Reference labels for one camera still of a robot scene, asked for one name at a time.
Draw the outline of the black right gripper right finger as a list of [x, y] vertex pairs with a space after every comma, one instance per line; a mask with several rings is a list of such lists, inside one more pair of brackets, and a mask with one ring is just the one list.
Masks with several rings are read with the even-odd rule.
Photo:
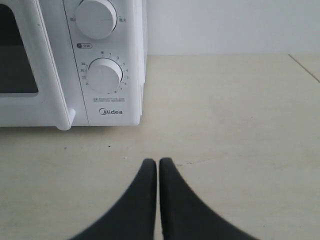
[[159, 161], [159, 205], [165, 240], [255, 239], [208, 207], [169, 157]]

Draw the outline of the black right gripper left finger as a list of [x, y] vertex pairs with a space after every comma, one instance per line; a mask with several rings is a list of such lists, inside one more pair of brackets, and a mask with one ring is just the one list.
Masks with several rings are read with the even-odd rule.
[[144, 159], [118, 201], [73, 240], [153, 240], [157, 204], [157, 165]]

